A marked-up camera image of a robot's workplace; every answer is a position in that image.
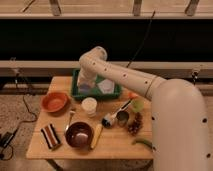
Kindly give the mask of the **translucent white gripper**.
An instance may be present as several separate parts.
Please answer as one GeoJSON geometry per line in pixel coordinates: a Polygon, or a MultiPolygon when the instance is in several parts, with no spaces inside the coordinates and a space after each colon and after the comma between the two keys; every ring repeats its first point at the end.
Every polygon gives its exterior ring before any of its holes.
{"type": "Polygon", "coordinates": [[[78,74],[77,87],[81,85],[88,85],[93,89],[95,87],[96,77],[96,74],[81,69],[78,74]]]}

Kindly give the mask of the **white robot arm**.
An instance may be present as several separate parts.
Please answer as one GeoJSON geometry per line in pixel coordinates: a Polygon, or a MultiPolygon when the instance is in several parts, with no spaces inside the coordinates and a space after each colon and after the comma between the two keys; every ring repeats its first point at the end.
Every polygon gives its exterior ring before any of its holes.
{"type": "Polygon", "coordinates": [[[114,65],[97,46],[79,58],[83,78],[100,75],[151,102],[154,171],[211,171],[204,97],[192,83],[114,65]]]}

